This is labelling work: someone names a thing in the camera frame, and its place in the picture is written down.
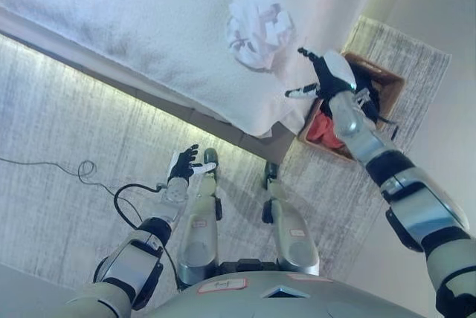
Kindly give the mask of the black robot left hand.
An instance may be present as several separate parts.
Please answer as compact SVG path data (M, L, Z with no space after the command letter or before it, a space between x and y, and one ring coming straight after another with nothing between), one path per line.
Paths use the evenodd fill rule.
M174 178L182 178L189 183L193 175L206 173L214 174L219 165L218 154L215 149L209 148L204 152L202 162L196 162L199 154L199 145L193 144L183 152L174 152L170 162L167 182Z

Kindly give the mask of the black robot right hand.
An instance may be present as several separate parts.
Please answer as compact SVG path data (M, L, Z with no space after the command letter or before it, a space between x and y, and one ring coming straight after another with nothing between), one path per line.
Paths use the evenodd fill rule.
M288 90L285 97L331 100L341 92L350 91L353 94L356 92L356 78L349 62L342 54L327 51L324 55L317 55L305 48L298 48L297 52L312 63L318 81Z

